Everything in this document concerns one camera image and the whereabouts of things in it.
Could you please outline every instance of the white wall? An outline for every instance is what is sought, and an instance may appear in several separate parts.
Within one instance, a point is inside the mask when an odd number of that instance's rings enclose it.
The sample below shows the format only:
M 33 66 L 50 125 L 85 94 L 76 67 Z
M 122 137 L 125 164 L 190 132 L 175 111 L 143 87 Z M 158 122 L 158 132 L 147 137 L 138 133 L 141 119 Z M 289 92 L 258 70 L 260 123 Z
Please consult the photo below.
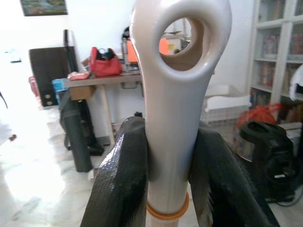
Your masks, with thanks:
M 28 50 L 63 45 L 63 30 L 68 16 L 25 17 L 20 0 L 9 0 L 2 5 L 0 14 L 0 51 L 14 47 L 20 52 L 27 78 L 32 75 Z
M 74 30 L 80 59 L 89 56 L 92 46 L 113 48 L 120 52 L 121 34 L 129 25 L 135 0 L 66 0 L 69 24 Z M 232 84 L 244 91 L 252 30 L 254 0 L 230 0 L 233 14 L 232 34 L 226 50 L 211 79 L 211 84 Z M 140 89 L 122 90 L 119 85 L 107 87 L 113 122 L 121 122 L 135 111 L 144 112 Z M 97 137 L 106 136 L 99 92 L 90 100 L 92 120 Z

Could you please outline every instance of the wooden table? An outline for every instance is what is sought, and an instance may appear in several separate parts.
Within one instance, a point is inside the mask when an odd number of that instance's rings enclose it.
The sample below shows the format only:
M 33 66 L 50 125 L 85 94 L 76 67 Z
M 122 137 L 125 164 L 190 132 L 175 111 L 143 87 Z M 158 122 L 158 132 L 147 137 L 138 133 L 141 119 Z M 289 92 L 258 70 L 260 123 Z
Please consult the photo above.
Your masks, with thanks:
M 89 90 L 89 96 L 85 96 L 85 99 L 89 99 L 92 95 L 92 93 L 95 91 L 95 86 L 99 86 L 100 92 L 101 92 L 101 99 L 102 104 L 104 107 L 105 112 L 105 118 L 106 118 L 106 124 L 109 128 L 109 139 L 110 144 L 114 145 L 115 139 L 114 134 L 112 130 L 112 122 L 110 118 L 110 111 L 106 96 L 106 90 L 105 86 L 106 84 L 115 84 L 115 83 L 126 83 L 126 82 L 137 82 L 141 81 L 141 74 L 139 71 L 131 71 L 131 72 L 125 72 L 120 74 L 119 76 L 112 76 L 112 77 L 102 77 L 102 78 L 89 78 L 84 80 L 67 80 L 64 83 L 65 87 L 68 87 L 69 90 L 77 89 L 88 89 Z

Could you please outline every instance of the white plastic handle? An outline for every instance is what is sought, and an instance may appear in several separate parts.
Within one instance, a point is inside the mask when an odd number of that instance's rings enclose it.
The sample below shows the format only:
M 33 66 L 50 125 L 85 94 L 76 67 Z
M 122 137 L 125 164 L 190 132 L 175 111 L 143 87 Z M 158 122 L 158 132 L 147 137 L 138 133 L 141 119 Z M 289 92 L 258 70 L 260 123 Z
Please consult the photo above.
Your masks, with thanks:
M 190 45 L 176 55 L 160 54 L 165 29 L 183 17 L 192 26 Z M 151 150 L 148 202 L 158 212 L 172 214 L 184 205 L 205 91 L 231 24 L 228 0 L 138 0 L 134 7 L 130 33 L 143 76 Z

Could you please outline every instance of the tiled floor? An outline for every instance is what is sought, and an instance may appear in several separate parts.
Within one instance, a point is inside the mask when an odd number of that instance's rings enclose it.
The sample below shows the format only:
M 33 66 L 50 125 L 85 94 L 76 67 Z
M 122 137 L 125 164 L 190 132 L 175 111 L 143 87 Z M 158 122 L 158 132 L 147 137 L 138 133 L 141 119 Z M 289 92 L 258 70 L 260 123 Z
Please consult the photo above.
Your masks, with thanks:
M 57 107 L 43 109 L 28 87 L 15 89 L 22 98 L 8 96 L 6 114 L 17 139 L 0 146 L 0 227 L 79 227 L 92 183 L 63 146 Z M 101 159 L 93 158 L 94 166 Z M 303 226 L 303 200 L 270 207 L 281 227 Z M 179 226 L 197 227 L 195 216 L 191 202 Z

